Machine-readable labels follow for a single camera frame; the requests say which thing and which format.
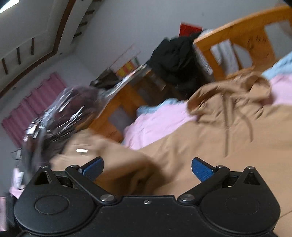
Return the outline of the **clear plastic bag of clothes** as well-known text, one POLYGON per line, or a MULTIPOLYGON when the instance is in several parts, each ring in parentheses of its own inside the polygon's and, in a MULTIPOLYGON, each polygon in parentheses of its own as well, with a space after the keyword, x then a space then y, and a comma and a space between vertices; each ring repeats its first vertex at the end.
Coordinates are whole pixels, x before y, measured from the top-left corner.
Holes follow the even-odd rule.
POLYGON ((141 65, 123 79, 106 69, 89 86, 65 88, 26 130, 19 163, 25 178, 30 180, 40 167, 48 166, 49 161, 62 152, 70 137, 86 129, 113 96, 142 75, 146 68, 146 65, 141 65))

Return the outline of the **pink window curtain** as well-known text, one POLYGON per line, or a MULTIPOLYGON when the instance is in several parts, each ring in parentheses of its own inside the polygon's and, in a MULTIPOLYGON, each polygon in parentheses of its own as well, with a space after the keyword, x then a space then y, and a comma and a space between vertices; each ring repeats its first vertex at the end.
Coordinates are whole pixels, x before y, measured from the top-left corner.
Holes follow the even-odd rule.
POLYGON ((28 96, 21 100, 9 116, 1 121, 1 125, 16 148, 20 148, 25 131, 30 122, 40 116, 66 88, 64 80, 58 73, 52 73, 49 78, 34 88, 28 96))

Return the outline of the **grey striped cloth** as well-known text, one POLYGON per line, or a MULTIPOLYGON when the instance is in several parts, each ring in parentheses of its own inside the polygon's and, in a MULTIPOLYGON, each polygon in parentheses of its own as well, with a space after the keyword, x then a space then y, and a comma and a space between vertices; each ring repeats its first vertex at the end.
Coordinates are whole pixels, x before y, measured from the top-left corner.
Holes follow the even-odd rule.
MULTIPOLYGON (((213 70, 210 67, 209 63, 207 62, 206 58, 196 45, 193 45, 193 48, 195 50, 196 58, 198 64, 202 69, 203 74, 206 77, 212 77, 213 70)), ((225 40, 219 44, 212 46, 211 53, 213 54, 219 66, 222 67, 225 75, 235 73, 236 71, 239 70, 236 55, 233 51, 231 42, 229 40, 225 40)))

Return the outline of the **light blue bed sheet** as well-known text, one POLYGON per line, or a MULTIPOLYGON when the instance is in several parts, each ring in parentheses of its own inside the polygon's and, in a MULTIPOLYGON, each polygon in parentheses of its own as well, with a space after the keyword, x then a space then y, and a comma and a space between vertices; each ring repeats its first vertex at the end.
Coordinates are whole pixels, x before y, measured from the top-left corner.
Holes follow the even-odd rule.
MULTIPOLYGON (((267 69, 262 75, 270 81, 272 85, 271 104, 291 105, 291 77, 281 78, 281 75, 291 75, 291 52, 267 69)), ((179 101, 175 98, 164 100, 157 106, 140 106, 137 109, 137 117, 142 114, 152 114, 162 106, 184 104, 185 101, 179 101)))

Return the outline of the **wooden bed frame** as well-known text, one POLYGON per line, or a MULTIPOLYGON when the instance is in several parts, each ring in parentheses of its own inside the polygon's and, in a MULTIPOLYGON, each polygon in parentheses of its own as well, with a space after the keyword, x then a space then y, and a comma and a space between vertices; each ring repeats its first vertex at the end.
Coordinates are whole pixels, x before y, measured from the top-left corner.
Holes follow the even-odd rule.
MULTIPOLYGON (((291 21, 291 7, 288 5, 259 11, 227 23, 200 36, 194 43, 212 68, 216 81, 232 77, 231 74, 224 73, 211 53, 212 46, 225 40, 229 40, 232 46, 237 45, 247 51, 252 61, 250 70, 263 72, 277 62, 265 27, 283 21, 291 21)), ((106 138, 122 142, 122 132, 109 121, 109 118, 117 109, 122 108, 131 119, 136 119, 138 107, 147 104, 138 94, 140 89, 148 93, 152 99, 151 105, 157 105, 168 95, 179 100, 183 99, 174 87, 166 84, 149 67, 140 66, 104 95, 104 106, 89 128, 106 138)))

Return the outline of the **black jacket on rail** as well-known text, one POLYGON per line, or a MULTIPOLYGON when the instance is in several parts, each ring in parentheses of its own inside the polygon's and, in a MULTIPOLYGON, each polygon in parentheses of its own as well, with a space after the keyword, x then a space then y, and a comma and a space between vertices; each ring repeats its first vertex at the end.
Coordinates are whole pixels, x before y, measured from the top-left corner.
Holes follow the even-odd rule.
POLYGON ((199 35, 165 38, 147 61, 151 70, 185 99, 209 83, 193 48, 199 35))

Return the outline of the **white certificate on wall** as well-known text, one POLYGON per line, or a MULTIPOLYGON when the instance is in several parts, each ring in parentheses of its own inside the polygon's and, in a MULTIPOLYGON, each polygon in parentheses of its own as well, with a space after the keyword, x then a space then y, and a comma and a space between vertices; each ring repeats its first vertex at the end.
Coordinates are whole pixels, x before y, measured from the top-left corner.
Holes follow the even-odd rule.
POLYGON ((109 68, 116 73, 123 65, 137 57, 139 53, 140 50, 135 46, 135 44, 132 44, 111 64, 109 68))

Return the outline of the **red paper on wall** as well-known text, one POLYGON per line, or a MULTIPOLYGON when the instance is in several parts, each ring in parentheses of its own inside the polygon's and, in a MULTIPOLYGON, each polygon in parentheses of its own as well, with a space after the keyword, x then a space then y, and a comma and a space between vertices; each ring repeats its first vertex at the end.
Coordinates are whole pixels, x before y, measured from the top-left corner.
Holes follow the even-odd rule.
POLYGON ((182 22, 180 24, 179 36, 191 36, 192 34, 200 34, 202 27, 182 22))

